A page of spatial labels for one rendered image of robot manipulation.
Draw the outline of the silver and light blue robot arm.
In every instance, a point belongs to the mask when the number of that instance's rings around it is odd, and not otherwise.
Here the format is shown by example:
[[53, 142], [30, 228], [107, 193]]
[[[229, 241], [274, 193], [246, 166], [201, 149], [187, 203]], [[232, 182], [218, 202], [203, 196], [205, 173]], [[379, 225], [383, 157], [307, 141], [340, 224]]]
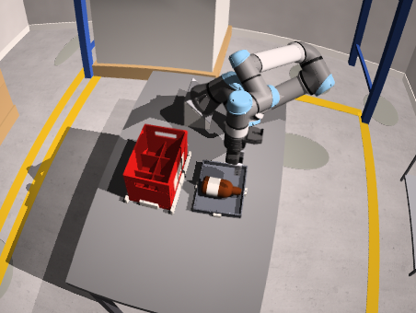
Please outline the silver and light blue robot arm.
[[[317, 97], [335, 84], [320, 52], [302, 41], [251, 55], [241, 50], [228, 59], [235, 72], [229, 71], [207, 84], [196, 85], [191, 89], [191, 101], [205, 115], [223, 103], [226, 124], [235, 130], [260, 123], [263, 113], [305, 94]], [[302, 68], [298, 76], [276, 87], [266, 85], [261, 72], [293, 62]]]

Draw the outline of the red plastic crate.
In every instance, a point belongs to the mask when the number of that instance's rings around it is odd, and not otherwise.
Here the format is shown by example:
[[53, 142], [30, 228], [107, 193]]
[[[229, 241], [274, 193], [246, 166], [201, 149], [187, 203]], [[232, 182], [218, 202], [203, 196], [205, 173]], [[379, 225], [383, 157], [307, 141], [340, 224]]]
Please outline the red plastic crate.
[[[176, 134], [177, 138], [155, 132]], [[130, 201], [143, 200], [171, 209], [188, 156], [187, 135], [184, 130], [144, 125], [123, 173]]]

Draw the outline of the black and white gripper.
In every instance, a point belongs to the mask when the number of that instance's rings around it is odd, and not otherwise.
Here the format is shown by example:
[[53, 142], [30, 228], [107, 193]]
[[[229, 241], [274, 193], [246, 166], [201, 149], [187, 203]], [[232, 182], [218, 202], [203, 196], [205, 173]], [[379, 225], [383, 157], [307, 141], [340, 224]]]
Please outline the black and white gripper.
[[[258, 127], [249, 126], [243, 130], [235, 130], [230, 128], [226, 121], [225, 124], [225, 139], [224, 145], [226, 148], [225, 162], [229, 166], [235, 166], [235, 176], [240, 176], [241, 166], [243, 163], [244, 152], [243, 150], [246, 143], [258, 145], [262, 143], [263, 129]], [[247, 138], [248, 137], [248, 138]], [[242, 150], [242, 151], [241, 151]], [[241, 151], [241, 153], [240, 153]], [[240, 153], [240, 157], [239, 157]], [[238, 162], [239, 160], [239, 162]]]

